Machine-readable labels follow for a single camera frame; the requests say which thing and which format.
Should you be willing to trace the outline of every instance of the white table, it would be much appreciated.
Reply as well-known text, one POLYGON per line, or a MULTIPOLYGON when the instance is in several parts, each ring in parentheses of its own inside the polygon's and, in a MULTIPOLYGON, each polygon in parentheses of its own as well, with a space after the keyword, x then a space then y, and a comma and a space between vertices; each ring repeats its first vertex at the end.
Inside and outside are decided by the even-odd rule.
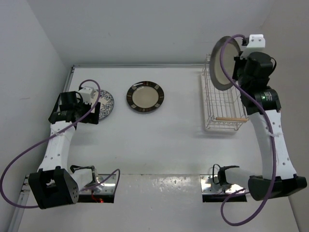
MULTIPOLYGON (((232 136, 204 131, 201 70, 75 68, 70 91, 94 79, 112 93, 115 107, 98 125, 78 125, 69 166, 95 165, 99 173, 120 168, 115 203, 26 210, 20 231, 298 231, 288 198, 270 200, 256 219, 237 228, 223 222, 219 203, 202 203, 199 174, 210 173, 214 163, 260 173, 261 156, 250 122, 232 136), (147 115, 136 113, 126 102, 129 87, 143 80, 156 82, 165 93, 162 106, 147 115)), ((28 205, 32 204, 30 195, 28 205)), ((226 216, 241 221, 259 204, 250 197, 247 203, 228 203, 226 216)))

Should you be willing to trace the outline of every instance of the white wire dish rack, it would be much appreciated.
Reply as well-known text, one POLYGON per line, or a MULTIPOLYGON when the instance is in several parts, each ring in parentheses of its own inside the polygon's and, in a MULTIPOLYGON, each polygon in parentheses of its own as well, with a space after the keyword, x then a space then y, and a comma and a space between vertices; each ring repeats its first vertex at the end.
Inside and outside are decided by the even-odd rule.
POLYGON ((233 86, 228 90, 217 90, 210 79, 210 55, 207 55, 202 71, 202 91, 207 131, 238 131, 247 122, 248 116, 241 103, 240 92, 233 86))

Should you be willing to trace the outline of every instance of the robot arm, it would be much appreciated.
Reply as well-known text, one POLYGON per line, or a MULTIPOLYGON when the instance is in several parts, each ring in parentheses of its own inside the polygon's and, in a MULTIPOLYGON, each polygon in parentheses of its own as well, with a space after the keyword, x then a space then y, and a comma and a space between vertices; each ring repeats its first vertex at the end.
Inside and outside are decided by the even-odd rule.
POLYGON ((258 108, 245 96, 241 95, 241 101, 245 106, 254 131, 262 156, 262 175, 245 171, 238 166, 220 168, 218 178, 220 185, 238 184, 250 191, 255 200, 262 200, 272 176, 272 146, 269 139, 273 136, 276 143, 277 171, 274 188, 270 198, 289 196, 307 186, 306 178, 297 176, 289 154, 287 152, 284 136, 281 128, 281 105, 275 90, 267 86, 269 76, 274 71, 271 57, 262 53, 265 47, 263 35, 250 35, 243 42, 247 47, 235 57, 233 79, 239 82, 239 86, 252 96, 264 108, 272 123, 274 133, 270 134, 265 118, 258 108))
MULTIPOLYGON (((61 93, 54 110, 49 117, 51 135, 75 122, 91 108, 91 96, 94 90, 84 87, 78 92, 61 93)), ((98 124, 100 103, 95 112, 90 113, 82 122, 98 124)), ((41 209, 77 203, 79 191, 84 186, 95 182, 94 167, 67 170, 69 148, 76 127, 71 127, 49 140, 43 161, 36 173, 29 175, 29 185, 41 209)))

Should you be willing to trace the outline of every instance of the wooden handle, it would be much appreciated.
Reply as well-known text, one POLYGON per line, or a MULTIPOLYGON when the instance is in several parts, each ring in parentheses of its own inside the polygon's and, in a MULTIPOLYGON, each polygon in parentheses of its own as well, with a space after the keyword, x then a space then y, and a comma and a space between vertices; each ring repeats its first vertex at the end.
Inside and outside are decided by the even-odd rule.
POLYGON ((236 117, 216 117, 217 121, 233 121, 233 122, 247 122, 248 118, 236 118, 236 117))

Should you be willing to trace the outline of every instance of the blue and white patterned plate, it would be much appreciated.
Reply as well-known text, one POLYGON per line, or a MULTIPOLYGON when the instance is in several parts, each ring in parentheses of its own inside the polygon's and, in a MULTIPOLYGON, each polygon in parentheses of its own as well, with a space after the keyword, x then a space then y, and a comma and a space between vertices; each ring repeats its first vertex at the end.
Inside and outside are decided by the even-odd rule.
MULTIPOLYGON (((95 89, 95 92, 91 97, 92 98, 91 99, 92 104, 95 103, 97 97, 98 97, 98 90, 95 89)), ((105 117, 107 117, 112 112, 112 110, 114 108, 115 101, 114 101, 114 98, 112 97, 112 95, 109 92, 101 89, 101 96, 100 96, 99 102, 101 103, 99 120, 101 120, 101 119, 104 119, 105 117)))

